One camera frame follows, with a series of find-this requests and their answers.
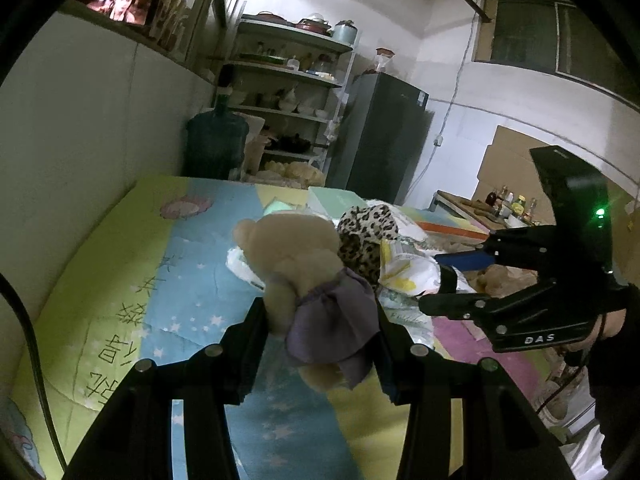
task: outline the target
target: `stuffed toy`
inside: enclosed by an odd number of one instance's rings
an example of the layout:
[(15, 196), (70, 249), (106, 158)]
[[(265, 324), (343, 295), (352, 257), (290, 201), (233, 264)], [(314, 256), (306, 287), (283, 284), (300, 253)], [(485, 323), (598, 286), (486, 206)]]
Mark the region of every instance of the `stuffed toy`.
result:
[(318, 216), (274, 213), (241, 220), (234, 239), (263, 280), (270, 333), (318, 392), (354, 388), (371, 370), (366, 343), (379, 331), (369, 283), (338, 257), (334, 225)]

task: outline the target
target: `refrigerator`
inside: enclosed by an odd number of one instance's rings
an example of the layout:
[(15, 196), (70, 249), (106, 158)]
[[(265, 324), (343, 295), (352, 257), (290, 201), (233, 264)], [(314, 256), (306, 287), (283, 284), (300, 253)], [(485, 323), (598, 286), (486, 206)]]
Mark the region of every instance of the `refrigerator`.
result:
[(389, 74), (353, 83), (326, 186), (402, 204), (427, 136), (428, 94)]

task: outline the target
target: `pink fabric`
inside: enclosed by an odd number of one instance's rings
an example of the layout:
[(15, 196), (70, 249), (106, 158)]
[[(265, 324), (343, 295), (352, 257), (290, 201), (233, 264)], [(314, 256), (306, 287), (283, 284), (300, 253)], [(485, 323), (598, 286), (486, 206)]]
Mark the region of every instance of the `pink fabric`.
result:
[(498, 361), (527, 399), (532, 399), (538, 385), (542, 383), (536, 367), (521, 352), (493, 352), (488, 339), (476, 341), (461, 321), (434, 317), (433, 328), (436, 338), (456, 361), (475, 364), (483, 357), (492, 357)]

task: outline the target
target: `food container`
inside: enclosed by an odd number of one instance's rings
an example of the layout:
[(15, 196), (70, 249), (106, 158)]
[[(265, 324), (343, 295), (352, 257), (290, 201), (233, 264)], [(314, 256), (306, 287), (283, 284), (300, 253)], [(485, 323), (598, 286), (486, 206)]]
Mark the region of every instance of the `food container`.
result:
[(358, 29), (353, 26), (351, 20), (342, 20), (335, 24), (333, 38), (335, 41), (341, 41), (347, 44), (354, 44)]

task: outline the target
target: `black cable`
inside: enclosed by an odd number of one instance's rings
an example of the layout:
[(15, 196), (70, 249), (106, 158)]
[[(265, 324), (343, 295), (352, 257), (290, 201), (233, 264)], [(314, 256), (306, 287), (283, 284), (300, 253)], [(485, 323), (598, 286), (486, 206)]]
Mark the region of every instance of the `black cable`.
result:
[(60, 447), (60, 441), (56, 434), (56, 428), (53, 425), (53, 418), (51, 417), (51, 410), (49, 409), (49, 401), (47, 400), (47, 392), (44, 388), (44, 379), (42, 378), (42, 367), (40, 366), (40, 355), (38, 354), (38, 343), (36, 341), (36, 334), (33, 330), (31, 318), (25, 309), (20, 296), (11, 286), (6, 278), (0, 272), (0, 294), (9, 306), (14, 311), (15, 317), (18, 318), (22, 331), (24, 332), (24, 338), (27, 341), (27, 350), (29, 351), (29, 357), (31, 359), (31, 370), (33, 371), (33, 379), (36, 383), (36, 391), (38, 392), (38, 399), (40, 400), (40, 406), (42, 407), (42, 413), (44, 414), (44, 421), (49, 431), (51, 442), (53, 443), (53, 449), (56, 451), (58, 461), (62, 466), (62, 471), (66, 471), (65, 455), (62, 453)]
[[(598, 330), (598, 336), (596, 338), (596, 341), (599, 341), (600, 338), (602, 338), (602, 333), (604, 332), (604, 325), (606, 324), (606, 322), (607, 322), (607, 313), (604, 313), (602, 315), (602, 322), (600, 323), (600, 329)], [(582, 362), (580, 363), (580, 366), (578, 366), (578, 369), (573, 374), (571, 374), (571, 376), (564, 382), (562, 386), (560, 386), (556, 391), (554, 391), (551, 395), (549, 395), (545, 399), (545, 402), (540, 404), (540, 407), (536, 410), (536, 415), (539, 415), (540, 412), (545, 409), (548, 403), (554, 400), (560, 394), (560, 392), (562, 392), (578, 376), (578, 374), (584, 368), (584, 365), (587, 364), (587, 360), (589, 359), (589, 354), (591, 353), (591, 348), (589, 348), (585, 352), (584, 357), (582, 358)]]

